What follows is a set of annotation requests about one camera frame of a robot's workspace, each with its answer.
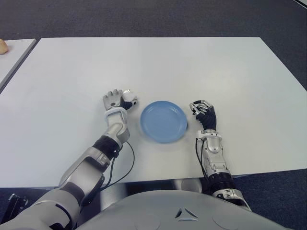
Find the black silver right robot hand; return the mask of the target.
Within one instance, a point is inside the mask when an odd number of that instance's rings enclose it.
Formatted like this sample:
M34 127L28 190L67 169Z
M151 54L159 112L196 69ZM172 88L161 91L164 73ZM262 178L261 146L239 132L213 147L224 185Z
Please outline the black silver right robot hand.
M189 107L204 130L216 130L217 118L212 104L206 100L197 100L190 103Z

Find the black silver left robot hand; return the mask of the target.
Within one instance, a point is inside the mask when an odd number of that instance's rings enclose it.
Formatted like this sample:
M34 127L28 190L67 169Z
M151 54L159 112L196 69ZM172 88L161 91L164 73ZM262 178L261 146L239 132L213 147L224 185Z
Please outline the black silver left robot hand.
M138 103L137 96L130 90L117 90L109 91L103 97L105 109L108 111L113 108L121 107L129 110Z

